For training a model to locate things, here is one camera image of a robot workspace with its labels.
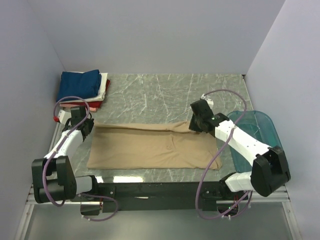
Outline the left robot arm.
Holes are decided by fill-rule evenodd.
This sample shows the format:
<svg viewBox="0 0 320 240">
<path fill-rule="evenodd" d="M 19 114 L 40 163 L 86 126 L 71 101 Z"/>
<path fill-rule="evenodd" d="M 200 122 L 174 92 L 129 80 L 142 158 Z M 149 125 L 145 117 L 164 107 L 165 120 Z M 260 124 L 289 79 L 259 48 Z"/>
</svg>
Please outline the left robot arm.
<svg viewBox="0 0 320 240">
<path fill-rule="evenodd" d="M 75 177 L 70 158 L 91 133 L 94 119 L 85 106 L 70 110 L 61 138 L 44 158 L 31 164 L 34 199 L 38 204 L 52 203 L 58 207 L 66 200 L 82 194 L 88 201 L 96 200 L 100 188 L 93 175 Z"/>
</svg>

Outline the beige t shirt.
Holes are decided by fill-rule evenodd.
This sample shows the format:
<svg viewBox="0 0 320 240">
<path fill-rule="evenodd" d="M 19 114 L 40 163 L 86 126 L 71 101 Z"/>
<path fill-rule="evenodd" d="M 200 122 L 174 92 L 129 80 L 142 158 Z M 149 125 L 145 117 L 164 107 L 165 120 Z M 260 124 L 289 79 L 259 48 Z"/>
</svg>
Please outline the beige t shirt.
<svg viewBox="0 0 320 240">
<path fill-rule="evenodd" d="M 210 134 L 189 121 L 102 124 L 94 128 L 87 168 L 99 170 L 204 169 L 218 152 Z"/>
</svg>

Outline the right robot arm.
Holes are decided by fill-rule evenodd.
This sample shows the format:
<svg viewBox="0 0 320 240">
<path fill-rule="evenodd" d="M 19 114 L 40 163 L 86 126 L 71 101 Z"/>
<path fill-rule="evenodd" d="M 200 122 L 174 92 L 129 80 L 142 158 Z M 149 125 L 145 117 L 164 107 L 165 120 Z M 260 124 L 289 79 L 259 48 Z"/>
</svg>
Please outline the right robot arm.
<svg viewBox="0 0 320 240">
<path fill-rule="evenodd" d="M 220 180 L 219 193 L 230 200 L 240 191 L 256 191 L 268 197 L 291 180 L 289 164 L 280 146 L 271 147 L 240 129 L 222 113 L 214 114 L 208 102 L 197 100 L 191 105 L 189 129 L 207 133 L 237 151 L 250 164 L 251 171 L 232 173 Z"/>
</svg>

